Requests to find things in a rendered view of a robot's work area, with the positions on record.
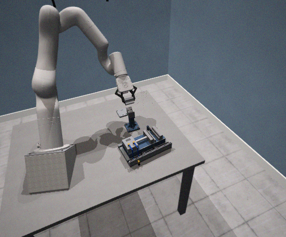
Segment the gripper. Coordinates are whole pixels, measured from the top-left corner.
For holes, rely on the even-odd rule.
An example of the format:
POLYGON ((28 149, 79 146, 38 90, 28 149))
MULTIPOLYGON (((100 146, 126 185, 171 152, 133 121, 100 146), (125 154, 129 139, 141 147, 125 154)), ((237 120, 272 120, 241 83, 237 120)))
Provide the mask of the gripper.
POLYGON ((122 102, 125 103, 124 97, 123 97, 123 93, 125 92, 131 92, 132 97, 135 100, 135 92, 137 90, 137 87, 133 86, 130 77, 127 75, 123 75, 123 76, 119 76, 116 79, 116 85, 117 85, 117 90, 115 92, 115 95, 119 96, 122 99, 122 102), (133 91, 133 89, 135 89, 133 91), (119 93, 119 94, 118 94, 119 93))

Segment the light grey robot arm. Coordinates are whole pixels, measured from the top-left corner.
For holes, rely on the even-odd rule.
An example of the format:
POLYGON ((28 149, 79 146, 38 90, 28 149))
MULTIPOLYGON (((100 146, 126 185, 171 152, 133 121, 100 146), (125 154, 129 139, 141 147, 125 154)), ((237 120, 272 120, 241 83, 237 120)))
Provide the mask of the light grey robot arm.
POLYGON ((37 143, 38 149, 35 149, 34 153, 49 153, 70 147, 69 144, 63 144, 56 91, 56 66, 59 33, 72 26, 78 26, 95 46, 98 60, 107 73, 116 78, 128 75, 122 54, 114 52, 108 58, 107 39, 81 8, 67 7, 59 13, 51 5, 42 6, 39 12, 38 57, 32 79, 32 89, 36 93, 36 115, 40 139, 40 143, 37 143), (49 96, 52 97, 47 98, 49 96))

